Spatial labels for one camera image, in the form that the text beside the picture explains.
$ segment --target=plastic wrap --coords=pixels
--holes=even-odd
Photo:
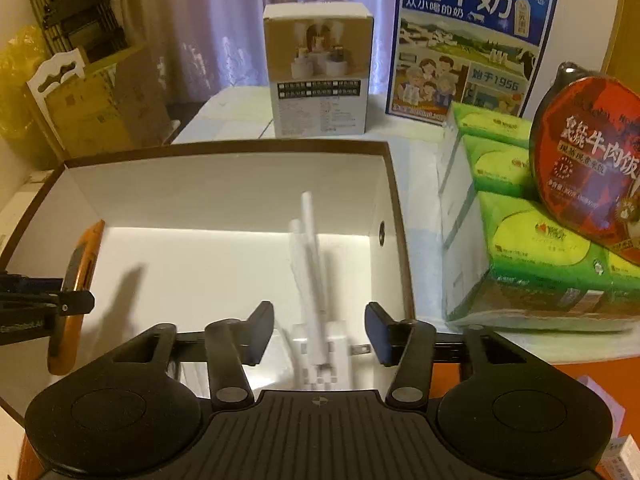
[[[53,150],[27,104],[25,83],[47,59],[39,28],[23,27],[0,51],[0,135],[23,160],[37,170],[58,164]]]

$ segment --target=ridged black surface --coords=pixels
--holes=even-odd
[[[60,480],[55,472],[45,480]],[[188,452],[144,480],[488,480],[453,456],[418,413],[373,391],[265,392],[222,412]],[[596,480],[584,472],[580,480]]]

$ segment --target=curtain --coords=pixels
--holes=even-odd
[[[267,85],[262,11],[277,2],[111,0],[129,43],[146,42],[167,103],[202,102],[227,86]],[[374,16],[370,92],[385,92],[394,0],[362,2]]]

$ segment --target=open box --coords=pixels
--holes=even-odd
[[[360,140],[236,140],[70,161],[39,192],[0,256],[8,272],[63,276],[82,232],[103,219],[76,366],[147,328],[197,332],[246,318],[263,300],[289,331],[302,322],[289,221],[310,190],[329,319],[364,344],[364,307],[413,318],[404,227],[388,145]],[[0,400],[20,418],[50,384],[47,340],[0,347]],[[354,356],[357,388],[384,394],[393,370]]]

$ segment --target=red lid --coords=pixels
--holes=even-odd
[[[585,77],[537,115],[532,136],[540,198],[556,221],[640,264],[640,98]]]

